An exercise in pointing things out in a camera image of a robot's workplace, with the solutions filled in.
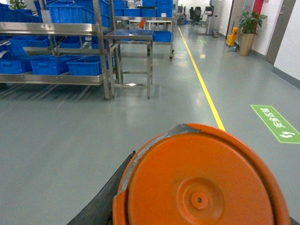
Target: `green floor sign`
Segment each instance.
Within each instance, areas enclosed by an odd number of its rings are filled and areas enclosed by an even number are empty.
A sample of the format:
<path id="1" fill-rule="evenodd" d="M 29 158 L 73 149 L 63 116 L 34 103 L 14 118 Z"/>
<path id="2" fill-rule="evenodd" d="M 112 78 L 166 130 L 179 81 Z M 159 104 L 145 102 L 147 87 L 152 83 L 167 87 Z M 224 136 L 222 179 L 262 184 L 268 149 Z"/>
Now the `green floor sign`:
<path id="1" fill-rule="evenodd" d="M 207 44 L 207 42 L 206 42 L 205 40 L 202 40 L 202 39 L 197 39 L 197 41 L 198 41 L 199 43 L 202 43 L 202 44 Z"/>
<path id="2" fill-rule="evenodd" d="M 300 144 L 299 132 L 270 105 L 251 105 L 280 143 Z"/>

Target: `grey wall baseboard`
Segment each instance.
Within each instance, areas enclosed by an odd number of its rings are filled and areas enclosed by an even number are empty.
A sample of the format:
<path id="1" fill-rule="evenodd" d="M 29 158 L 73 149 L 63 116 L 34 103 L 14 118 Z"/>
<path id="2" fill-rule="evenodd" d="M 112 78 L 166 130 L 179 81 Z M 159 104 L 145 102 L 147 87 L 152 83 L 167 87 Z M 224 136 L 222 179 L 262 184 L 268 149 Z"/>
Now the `grey wall baseboard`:
<path id="1" fill-rule="evenodd" d="M 295 86 L 296 88 L 300 89 L 300 80 L 288 75 L 287 73 L 281 71 L 280 69 L 273 67 L 272 73 L 279 76 L 280 78 L 284 79 L 285 81 L 289 82 L 291 85 Z"/>
<path id="2" fill-rule="evenodd" d="M 250 53 L 261 60 L 264 60 L 264 58 L 265 58 L 265 56 L 263 54 L 260 54 L 259 52 L 254 51 L 253 49 L 251 49 Z"/>

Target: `office chair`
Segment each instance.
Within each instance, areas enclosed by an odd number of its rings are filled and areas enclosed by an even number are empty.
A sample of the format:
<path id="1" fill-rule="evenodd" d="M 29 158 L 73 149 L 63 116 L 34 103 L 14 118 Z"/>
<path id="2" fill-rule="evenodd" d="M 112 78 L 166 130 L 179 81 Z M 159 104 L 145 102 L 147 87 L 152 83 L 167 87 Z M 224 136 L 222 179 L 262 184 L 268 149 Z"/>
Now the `office chair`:
<path id="1" fill-rule="evenodd" d="M 195 9 L 194 15 L 193 15 L 193 17 L 191 18 L 191 24 L 192 24 L 193 26 L 195 26 L 195 25 L 199 26 L 199 25 L 201 25 L 201 23 L 200 23 L 201 19 L 202 19 L 202 18 L 201 18 L 201 10 Z"/>
<path id="2" fill-rule="evenodd" d="M 195 13 L 194 7 L 191 7 L 191 8 L 189 9 L 189 14 L 190 14 L 189 19 L 190 19 L 190 20 L 193 20 L 194 13 Z"/>

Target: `yellow floor line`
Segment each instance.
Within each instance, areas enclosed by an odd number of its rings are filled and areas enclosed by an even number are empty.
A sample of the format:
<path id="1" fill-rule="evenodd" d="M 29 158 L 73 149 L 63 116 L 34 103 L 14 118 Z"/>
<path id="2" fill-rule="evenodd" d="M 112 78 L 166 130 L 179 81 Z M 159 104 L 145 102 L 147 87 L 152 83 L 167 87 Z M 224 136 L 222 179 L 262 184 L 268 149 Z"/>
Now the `yellow floor line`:
<path id="1" fill-rule="evenodd" d="M 208 103 L 210 104 L 210 108 L 211 108 L 212 113 L 213 113 L 213 115 L 214 115 L 214 117 L 215 117 L 215 120 L 216 120 L 216 122 L 217 122 L 217 126 L 219 127 L 219 129 L 225 130 L 225 127 L 224 127 L 224 125 L 223 125 L 223 123 L 222 123 L 222 121 L 221 121 L 221 118 L 220 118 L 220 116 L 219 116 L 219 113 L 217 112 L 217 109 L 216 109 L 216 107 L 215 107 L 215 104 L 213 103 L 213 101 L 212 101 L 212 99 L 211 99 L 211 97 L 210 97 L 210 93 L 209 93 L 208 90 L 207 90 L 207 87 L 206 87 L 206 85 L 205 85 L 205 83 L 204 83 L 204 80 L 203 80 L 203 78 L 202 78 L 202 76 L 201 76 L 201 74 L 200 74 L 200 71 L 199 71 L 199 69 L 198 69 L 198 67 L 197 67 L 197 65 L 196 65 L 196 63 L 195 63 L 195 60 L 194 60 L 193 55 L 192 55 L 192 53 L 191 53 L 191 51 L 190 51 L 190 49 L 189 49 L 189 47 L 188 47 L 188 44 L 187 44 L 185 38 L 183 37 L 183 34 L 182 34 L 180 28 L 178 28 L 178 29 L 179 29 L 179 32 L 180 32 L 180 34 L 181 34 L 181 36 L 182 36 L 184 45 L 185 45 L 186 48 L 187 48 L 187 52 L 188 52 L 189 56 L 191 57 L 192 63 L 193 63 L 194 68 L 195 68 L 195 71 L 196 71 L 196 73 L 197 73 L 197 75 L 198 75 L 199 81 L 200 81 L 201 86 L 202 86 L 202 88 L 203 88 L 203 90 L 204 90 L 206 99 L 207 99 Z"/>

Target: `plant pot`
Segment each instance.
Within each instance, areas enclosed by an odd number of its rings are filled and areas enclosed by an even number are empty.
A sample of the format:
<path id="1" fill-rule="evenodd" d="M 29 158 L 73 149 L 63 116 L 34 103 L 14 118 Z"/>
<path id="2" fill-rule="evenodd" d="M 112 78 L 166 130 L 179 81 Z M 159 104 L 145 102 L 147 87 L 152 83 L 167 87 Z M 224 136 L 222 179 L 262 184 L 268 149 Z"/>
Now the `plant pot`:
<path id="1" fill-rule="evenodd" d="M 248 56 L 250 54 L 255 34 L 242 34 L 239 55 Z"/>

